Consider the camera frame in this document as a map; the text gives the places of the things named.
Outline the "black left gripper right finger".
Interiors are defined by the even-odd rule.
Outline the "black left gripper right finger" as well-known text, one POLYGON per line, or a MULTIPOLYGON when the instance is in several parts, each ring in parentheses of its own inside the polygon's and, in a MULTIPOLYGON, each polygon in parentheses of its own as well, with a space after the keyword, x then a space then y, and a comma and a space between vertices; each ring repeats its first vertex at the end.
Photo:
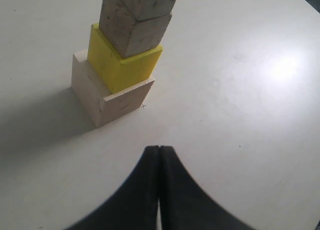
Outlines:
POLYGON ((164 230, 251 230, 194 181, 171 146, 160 147, 158 196, 164 230))

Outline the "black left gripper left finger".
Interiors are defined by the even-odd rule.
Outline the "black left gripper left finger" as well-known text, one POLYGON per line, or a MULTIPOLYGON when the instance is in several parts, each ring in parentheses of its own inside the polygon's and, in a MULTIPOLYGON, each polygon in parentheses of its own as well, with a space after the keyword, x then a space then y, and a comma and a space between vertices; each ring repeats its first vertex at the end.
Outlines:
POLYGON ((122 185, 69 230, 155 230, 160 148, 147 146, 122 185))

